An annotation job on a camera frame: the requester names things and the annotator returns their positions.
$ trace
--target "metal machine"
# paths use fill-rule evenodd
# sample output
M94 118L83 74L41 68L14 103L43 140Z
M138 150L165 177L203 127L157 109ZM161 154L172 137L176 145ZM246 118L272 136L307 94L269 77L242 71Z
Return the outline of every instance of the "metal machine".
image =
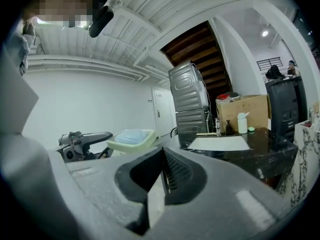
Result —
M90 145L104 142L112 136L108 131L86 134L82 134L81 131L69 132L61 136L59 146L54 151L58 151L66 163L108 157L108 147L98 154L91 153L89 149Z
M209 133L213 122L208 94L194 64L186 61L169 71L179 133Z

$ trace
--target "electrical cable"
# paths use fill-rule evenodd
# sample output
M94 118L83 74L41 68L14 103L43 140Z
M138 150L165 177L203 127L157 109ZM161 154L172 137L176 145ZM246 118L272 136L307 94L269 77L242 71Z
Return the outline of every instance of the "electrical cable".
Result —
M208 101L209 101L209 111L210 111L210 115L211 115L211 119L212 119L212 121L213 121L213 118L214 119L216 119L215 118L215 116L212 114L212 112L211 112L211 101L210 101L210 99L209 99L209 93L208 93L208 91L207 91L207 85L206 85L206 83L205 83L205 81L204 81L204 78L202 77L202 75L201 75L201 72L199 71L199 69L197 68L197 66L196 66L196 64L194 64L194 63L191 63L194 67L195 67L195 69L199 72L199 74L200 74L200 76L201 76L201 79L202 79L202 82L203 82L203 84L204 84L204 88L205 88L205 92L206 92L206 94L207 94L207 99L208 99Z
M174 128L171 130L171 132L170 132L170 138L172 138L172 132L173 132L175 129L177 129L177 127L174 127Z
M61 140L62 140L62 137L65 136L67 134L62 134L61 138L59 139L59 146L61 146Z

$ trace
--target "black speaker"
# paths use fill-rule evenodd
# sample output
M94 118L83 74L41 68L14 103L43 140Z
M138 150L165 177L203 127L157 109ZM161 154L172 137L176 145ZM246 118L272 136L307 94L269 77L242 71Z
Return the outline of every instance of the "black speaker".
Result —
M293 141L299 123L299 106L293 79L277 79L265 84L271 105L271 131Z
M293 77L293 86L299 108L299 123L308 120L308 106L304 83L300 75Z

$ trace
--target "person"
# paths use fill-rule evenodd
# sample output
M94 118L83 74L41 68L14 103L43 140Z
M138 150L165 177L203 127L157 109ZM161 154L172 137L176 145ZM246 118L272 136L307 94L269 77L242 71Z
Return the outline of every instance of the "person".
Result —
M33 0L21 10L20 18L5 40L1 52L10 55L13 67L21 76L28 69L27 56L35 41L34 17L43 21L72 21L80 15L87 15L93 0Z
M268 80L270 79L285 79L286 77L281 74L277 65L272 65L271 68L265 74Z
M292 75L292 76L296 76L296 75L298 75L298 73L299 72L298 72L298 69L296 68L295 62L293 60L290 60L287 74Z

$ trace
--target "soap dispenser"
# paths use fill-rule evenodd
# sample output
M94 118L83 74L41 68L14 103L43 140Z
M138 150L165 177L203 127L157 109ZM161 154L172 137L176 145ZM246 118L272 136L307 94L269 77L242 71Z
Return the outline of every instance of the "soap dispenser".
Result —
M230 124L230 120L226 121L226 127L225 127L225 135L230 136L230 135L234 135L234 129L232 128L231 124Z

